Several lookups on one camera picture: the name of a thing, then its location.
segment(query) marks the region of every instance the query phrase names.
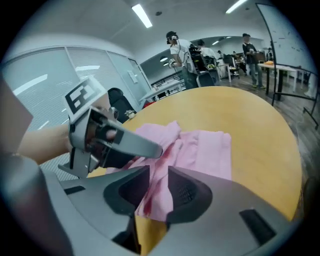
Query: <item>whiteboard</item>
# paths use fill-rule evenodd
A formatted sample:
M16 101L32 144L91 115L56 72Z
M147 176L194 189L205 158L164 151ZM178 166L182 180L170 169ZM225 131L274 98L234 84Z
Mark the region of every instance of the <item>whiteboard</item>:
M312 55L296 28L275 6L256 4L273 41L276 64L291 66L318 75Z

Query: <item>gray pants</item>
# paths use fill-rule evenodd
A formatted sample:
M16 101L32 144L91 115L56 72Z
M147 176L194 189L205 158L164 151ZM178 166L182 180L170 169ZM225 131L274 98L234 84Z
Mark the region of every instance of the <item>gray pants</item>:
M195 73L189 73L187 67L182 67L182 75L184 79L185 89L198 88L197 75Z
M262 86L262 70L261 67L258 66L258 64L248 64L250 71L251 71L251 78L252 78L252 83L254 85L257 84L257 79L256 79L256 72L258 72L258 87L260 88Z

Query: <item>ceiling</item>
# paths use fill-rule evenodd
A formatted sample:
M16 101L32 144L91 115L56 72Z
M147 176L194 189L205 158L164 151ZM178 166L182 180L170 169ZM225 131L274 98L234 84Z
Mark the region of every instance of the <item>ceiling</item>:
M51 0L28 23L22 35L74 33L115 43L139 63L168 48L165 35L175 31L190 41L249 33L263 39L267 27L255 2L248 0L231 14L236 0ZM131 7L141 4L152 27L146 28Z

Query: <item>finger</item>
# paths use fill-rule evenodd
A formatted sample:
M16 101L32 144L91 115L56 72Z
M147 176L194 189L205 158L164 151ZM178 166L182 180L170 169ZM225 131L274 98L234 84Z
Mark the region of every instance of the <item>finger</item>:
M116 137L117 131L116 130L108 130L106 132L107 140L113 140Z

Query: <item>folded cloth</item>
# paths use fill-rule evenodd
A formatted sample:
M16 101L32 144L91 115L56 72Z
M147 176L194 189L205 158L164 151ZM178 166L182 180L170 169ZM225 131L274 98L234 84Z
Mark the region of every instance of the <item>folded cloth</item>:
M160 158L135 158L122 169L150 166L149 189L135 211L137 215L163 222L173 210L173 199L168 188L168 166L231 180L231 136L228 133L204 130L181 132L176 121L167 126L147 123L135 132L163 148ZM117 171L108 169L108 173Z

